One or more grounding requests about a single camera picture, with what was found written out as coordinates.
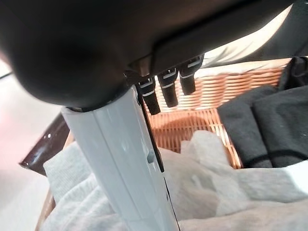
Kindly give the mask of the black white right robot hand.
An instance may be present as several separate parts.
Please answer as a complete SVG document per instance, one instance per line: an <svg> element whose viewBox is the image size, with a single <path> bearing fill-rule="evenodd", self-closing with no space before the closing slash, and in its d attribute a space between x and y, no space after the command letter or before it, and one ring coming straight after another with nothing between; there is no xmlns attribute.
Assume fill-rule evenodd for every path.
<svg viewBox="0 0 308 231"><path fill-rule="evenodd" d="M177 231L147 110L152 78L182 76L203 54L249 35L290 0L3 0L0 50L34 97L63 106L113 209L131 231Z"/></svg>

